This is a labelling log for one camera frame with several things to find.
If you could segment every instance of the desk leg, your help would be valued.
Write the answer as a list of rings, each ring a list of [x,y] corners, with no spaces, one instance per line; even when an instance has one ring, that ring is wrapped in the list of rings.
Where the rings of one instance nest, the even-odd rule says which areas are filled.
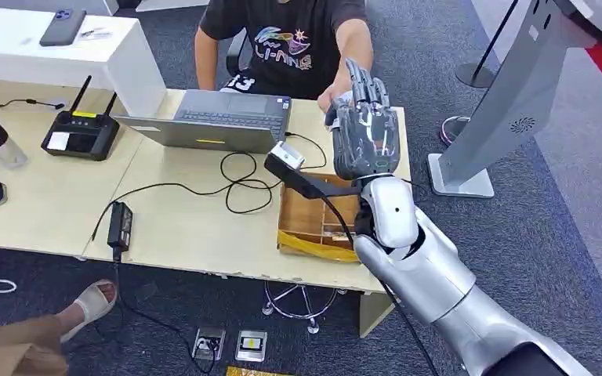
[[[387,294],[362,295],[359,306],[359,337],[365,338],[393,308]]]

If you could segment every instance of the robot finger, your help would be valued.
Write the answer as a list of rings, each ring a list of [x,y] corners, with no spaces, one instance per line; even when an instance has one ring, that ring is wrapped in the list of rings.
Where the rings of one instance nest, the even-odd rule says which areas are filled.
[[[361,76],[364,78],[364,85],[367,90],[366,93],[368,94],[367,101],[370,103],[378,102],[377,91],[375,90],[375,84],[372,82],[372,76],[370,75],[370,72],[364,68],[361,68]]]
[[[345,64],[347,65],[347,70],[350,72],[350,78],[352,80],[352,94],[354,95],[354,106],[356,106],[360,102],[365,102],[368,100],[364,86],[364,78],[361,75],[361,68],[359,67],[359,64],[354,61],[354,59],[349,57],[346,58]]]
[[[391,103],[389,101],[389,92],[387,92],[384,82],[379,78],[373,78],[372,80],[375,82],[375,89],[377,90],[379,104],[381,104],[384,108],[391,107]]]

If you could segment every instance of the phone case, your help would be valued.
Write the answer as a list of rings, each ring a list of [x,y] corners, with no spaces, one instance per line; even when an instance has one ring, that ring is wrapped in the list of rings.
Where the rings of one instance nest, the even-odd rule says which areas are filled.
[[[40,45],[71,45],[86,17],[85,10],[64,9],[56,12],[52,23],[40,38]]]

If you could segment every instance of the white sandal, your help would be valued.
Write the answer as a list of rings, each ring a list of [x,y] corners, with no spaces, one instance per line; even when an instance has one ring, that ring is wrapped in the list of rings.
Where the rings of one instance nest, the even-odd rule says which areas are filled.
[[[114,299],[112,299],[112,302],[108,302],[103,292],[99,289],[99,286],[104,286],[105,284],[114,286]],[[80,306],[82,311],[84,311],[84,321],[61,336],[61,343],[70,341],[83,327],[107,315],[112,308],[114,308],[117,297],[118,290],[116,284],[110,280],[99,280],[91,286],[88,286],[86,290],[74,300],[74,303]]]

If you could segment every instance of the antenna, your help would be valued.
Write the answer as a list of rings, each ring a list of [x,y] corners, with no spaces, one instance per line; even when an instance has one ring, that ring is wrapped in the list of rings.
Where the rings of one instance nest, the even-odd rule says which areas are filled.
[[[81,89],[79,89],[79,94],[77,94],[77,98],[74,99],[73,105],[69,111],[71,114],[73,114],[75,112],[75,110],[77,110],[77,106],[79,106],[79,103],[82,101],[82,97],[84,96],[84,92],[86,91],[86,88],[89,87],[89,82],[91,82],[91,76],[88,76],[86,78],[86,81],[84,81],[84,85],[82,86]]]
[[[107,108],[105,109],[105,113],[103,114],[103,116],[110,116],[110,112],[112,112],[112,107],[114,106],[115,100],[116,100],[116,92],[114,92],[112,99],[110,99],[110,102],[107,105]]]
[[[112,96],[112,99],[110,99],[110,102],[107,105],[107,108],[105,109],[105,113],[102,114],[102,116],[100,116],[100,126],[103,126],[103,121],[105,121],[105,118],[108,118],[110,116],[110,112],[112,111],[112,107],[114,106],[114,101],[116,100],[116,92],[114,92],[114,95]]]

